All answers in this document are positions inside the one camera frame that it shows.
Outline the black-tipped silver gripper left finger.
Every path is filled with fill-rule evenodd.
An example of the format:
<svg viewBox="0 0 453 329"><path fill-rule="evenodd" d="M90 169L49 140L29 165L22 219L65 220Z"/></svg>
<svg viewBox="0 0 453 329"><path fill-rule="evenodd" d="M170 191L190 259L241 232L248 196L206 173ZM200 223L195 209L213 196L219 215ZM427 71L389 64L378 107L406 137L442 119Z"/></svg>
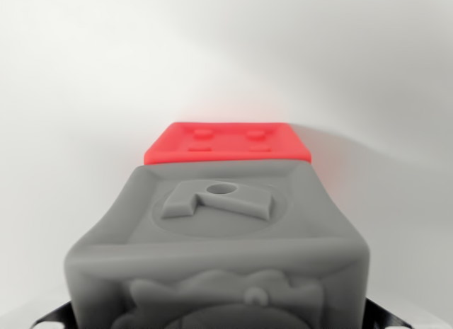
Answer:
<svg viewBox="0 0 453 329"><path fill-rule="evenodd" d="M76 329L76 320L71 302L66 302L60 307L36 320L31 329Z"/></svg>

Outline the black-tipped silver gripper right finger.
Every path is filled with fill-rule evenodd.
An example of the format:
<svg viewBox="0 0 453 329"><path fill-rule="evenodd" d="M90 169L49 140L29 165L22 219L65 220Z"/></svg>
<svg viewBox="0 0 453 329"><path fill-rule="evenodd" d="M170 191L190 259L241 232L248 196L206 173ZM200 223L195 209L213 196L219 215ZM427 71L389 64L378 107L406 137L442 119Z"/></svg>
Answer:
<svg viewBox="0 0 453 329"><path fill-rule="evenodd" d="M371 299L366 300L364 329L410 328L411 325Z"/></svg>

